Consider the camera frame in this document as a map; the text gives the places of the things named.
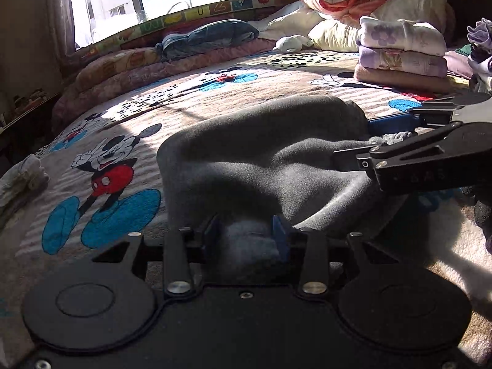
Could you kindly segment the colourful alphabet foam mat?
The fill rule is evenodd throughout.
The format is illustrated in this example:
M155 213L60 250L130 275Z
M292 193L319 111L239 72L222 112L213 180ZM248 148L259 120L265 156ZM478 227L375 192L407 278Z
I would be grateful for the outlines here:
M143 47L151 40L158 42L158 36L188 29L192 25L201 26L216 18L233 18L237 13L255 12L275 6L276 0L223 0L187 8L134 25L102 41L79 49L74 57L81 63L89 63L96 58L119 50Z

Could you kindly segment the folded white grey garment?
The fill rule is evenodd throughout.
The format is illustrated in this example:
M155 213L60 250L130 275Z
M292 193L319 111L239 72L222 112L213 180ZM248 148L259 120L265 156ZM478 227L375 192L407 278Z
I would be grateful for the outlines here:
M1 177L1 223L37 196L49 180L41 160L33 154L8 169Z

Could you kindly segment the blue folded blanket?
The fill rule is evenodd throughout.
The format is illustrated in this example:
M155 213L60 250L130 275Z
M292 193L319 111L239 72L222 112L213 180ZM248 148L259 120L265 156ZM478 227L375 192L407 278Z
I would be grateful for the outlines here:
M185 34L168 34L156 44L163 62L175 61L220 49L238 47L259 36L259 30L239 19L207 23Z

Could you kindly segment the orange patterned pillow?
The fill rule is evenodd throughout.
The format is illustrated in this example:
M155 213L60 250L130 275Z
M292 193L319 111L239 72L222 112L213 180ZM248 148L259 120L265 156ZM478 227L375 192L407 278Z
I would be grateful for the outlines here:
M107 54L89 63L76 76L75 86L83 92L119 73L152 65L159 60L156 48L135 48Z

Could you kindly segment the white purple floral folded cloth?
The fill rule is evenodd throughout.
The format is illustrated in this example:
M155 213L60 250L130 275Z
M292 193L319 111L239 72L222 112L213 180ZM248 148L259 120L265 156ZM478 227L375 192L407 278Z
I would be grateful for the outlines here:
M398 49L436 57L446 52L443 34L428 22L381 21L363 16L359 24L359 44L366 48Z

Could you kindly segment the dark cluttered side table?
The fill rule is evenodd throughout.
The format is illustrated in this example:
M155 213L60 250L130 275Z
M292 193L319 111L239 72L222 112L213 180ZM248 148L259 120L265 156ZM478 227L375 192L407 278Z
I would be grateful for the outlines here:
M10 122L1 132L1 175L15 163L47 145L54 139L52 116L55 103L62 96L56 93Z

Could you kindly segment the lavender folded cloth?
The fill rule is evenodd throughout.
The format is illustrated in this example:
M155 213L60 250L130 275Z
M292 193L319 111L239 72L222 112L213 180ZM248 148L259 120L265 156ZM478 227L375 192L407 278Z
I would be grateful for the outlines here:
M444 58L389 48L359 47L359 64L365 68L412 73L428 77L446 77Z

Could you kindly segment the white plush toy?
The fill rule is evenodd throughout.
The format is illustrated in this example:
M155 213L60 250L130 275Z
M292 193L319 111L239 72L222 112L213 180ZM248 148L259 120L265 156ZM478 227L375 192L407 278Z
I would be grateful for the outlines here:
M296 54L304 48L310 48L313 45L313 40L306 36L292 35L279 39L275 43L273 51L280 54Z

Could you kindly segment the window curtain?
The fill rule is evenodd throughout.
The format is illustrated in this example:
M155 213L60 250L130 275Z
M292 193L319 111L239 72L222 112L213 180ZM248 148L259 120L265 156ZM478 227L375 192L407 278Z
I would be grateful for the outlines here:
M46 0L46 7L57 60L67 63L76 51L72 0Z

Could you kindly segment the purple ruffled garment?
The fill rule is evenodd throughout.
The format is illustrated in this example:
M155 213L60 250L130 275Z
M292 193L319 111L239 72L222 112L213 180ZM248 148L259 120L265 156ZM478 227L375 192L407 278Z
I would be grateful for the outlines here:
M448 74L467 79L477 93L491 94L491 20L468 26L467 39L468 44L444 55Z

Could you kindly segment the cream duvet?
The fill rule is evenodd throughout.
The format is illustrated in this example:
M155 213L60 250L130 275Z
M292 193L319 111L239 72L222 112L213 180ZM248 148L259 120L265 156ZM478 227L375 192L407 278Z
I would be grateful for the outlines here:
M448 0L387 0L369 16L384 22L427 22L447 41L456 26L455 13ZM340 21L300 1L249 24L259 31L262 39L279 41L284 37L302 36L309 39L314 48L335 52L355 52L360 30L359 21Z

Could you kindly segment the Mickey Mouse fleece blanket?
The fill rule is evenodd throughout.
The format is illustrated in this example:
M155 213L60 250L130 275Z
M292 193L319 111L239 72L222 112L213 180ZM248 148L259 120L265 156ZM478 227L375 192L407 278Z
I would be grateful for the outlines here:
M2 367L490 367L491 184L379 187L404 204L376 235L320 232L322 297L298 295L280 261L244 279L209 277L189 298L164 292L164 236L176 229L157 153L172 135L287 97L337 97L369 122L469 91L452 78L451 93L360 82L357 64L315 52L234 59L69 123L35 154L48 185L2 223Z

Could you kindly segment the pink purple quilt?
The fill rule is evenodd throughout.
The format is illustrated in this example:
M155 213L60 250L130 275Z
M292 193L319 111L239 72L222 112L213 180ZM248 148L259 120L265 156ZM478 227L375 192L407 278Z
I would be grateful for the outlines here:
M255 39L238 47L220 48L171 62L158 61L152 65L119 73L83 92L76 89L75 78L54 105L52 130L55 133L61 132L69 123L89 109L151 83L181 73L266 52L273 46L274 42L271 40Z

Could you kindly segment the grey sweatpants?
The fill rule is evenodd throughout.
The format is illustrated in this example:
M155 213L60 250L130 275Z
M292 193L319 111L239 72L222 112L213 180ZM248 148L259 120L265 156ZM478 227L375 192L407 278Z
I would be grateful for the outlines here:
M358 170L351 150L372 147L353 102L287 97L199 122L168 138L157 162L171 229L219 216L224 235L211 262L225 280L279 263L272 218L342 238L374 236L404 204Z

